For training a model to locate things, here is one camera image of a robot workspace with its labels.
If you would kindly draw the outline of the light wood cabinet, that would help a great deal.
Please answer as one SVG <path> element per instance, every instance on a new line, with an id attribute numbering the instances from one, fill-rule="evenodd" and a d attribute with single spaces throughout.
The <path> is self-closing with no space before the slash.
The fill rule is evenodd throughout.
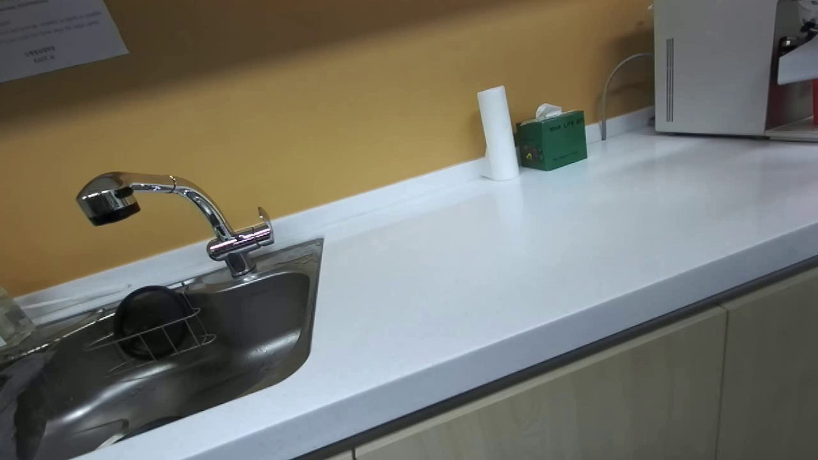
<path id="1" fill-rule="evenodd" d="M 818 272 L 336 460 L 818 460 Z"/>

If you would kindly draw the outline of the stainless steel sink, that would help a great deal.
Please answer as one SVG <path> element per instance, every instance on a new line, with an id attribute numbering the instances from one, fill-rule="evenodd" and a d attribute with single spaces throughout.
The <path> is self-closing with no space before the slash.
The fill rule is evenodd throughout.
<path id="1" fill-rule="evenodd" d="M 89 342 L 124 299 L 42 324 L 0 362 L 0 460 L 74 460 L 269 388 L 309 357 L 323 245 L 262 254 L 257 276 L 218 268 L 166 290 L 202 309 L 213 346 L 142 362 Z"/>

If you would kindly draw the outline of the silver water dispenser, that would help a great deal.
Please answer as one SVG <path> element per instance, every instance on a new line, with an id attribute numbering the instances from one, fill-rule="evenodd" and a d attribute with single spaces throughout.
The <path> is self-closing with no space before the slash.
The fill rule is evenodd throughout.
<path id="1" fill-rule="evenodd" d="M 654 127 L 818 141 L 816 0 L 654 0 Z"/>

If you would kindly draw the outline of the chrome sink faucet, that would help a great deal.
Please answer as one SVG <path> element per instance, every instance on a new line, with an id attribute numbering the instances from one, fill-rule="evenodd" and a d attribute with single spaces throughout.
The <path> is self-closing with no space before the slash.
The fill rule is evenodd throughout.
<path id="1" fill-rule="evenodd" d="M 156 204 L 154 221 L 170 222 L 180 212 L 180 228 L 194 228 L 206 255 L 234 279 L 257 276 L 253 255 L 276 240 L 267 210 L 258 210 L 257 226 L 236 228 L 199 185 L 177 173 L 102 171 L 79 187 L 74 201 L 93 226 L 130 221 L 148 204 Z"/>

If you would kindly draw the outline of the white paper roll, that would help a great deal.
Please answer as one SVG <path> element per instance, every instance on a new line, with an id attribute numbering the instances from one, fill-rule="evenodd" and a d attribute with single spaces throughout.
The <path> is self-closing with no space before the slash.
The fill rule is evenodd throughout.
<path id="1" fill-rule="evenodd" d="M 487 141 L 487 177 L 494 182 L 517 182 L 520 158 L 514 143 L 514 126 L 503 88 L 479 93 L 479 113 Z"/>

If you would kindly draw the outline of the green tissue box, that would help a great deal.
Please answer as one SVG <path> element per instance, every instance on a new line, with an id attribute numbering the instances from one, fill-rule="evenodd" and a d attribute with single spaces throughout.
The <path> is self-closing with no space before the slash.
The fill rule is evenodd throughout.
<path id="1" fill-rule="evenodd" d="M 589 158 L 585 116 L 540 104 L 531 120 L 517 126 L 520 163 L 556 171 Z"/>

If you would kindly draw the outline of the white paper notice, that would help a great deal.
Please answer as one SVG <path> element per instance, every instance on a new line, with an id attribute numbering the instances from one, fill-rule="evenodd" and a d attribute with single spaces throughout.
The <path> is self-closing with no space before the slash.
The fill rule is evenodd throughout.
<path id="1" fill-rule="evenodd" d="M 125 55 L 105 0 L 0 0 L 0 83 Z"/>

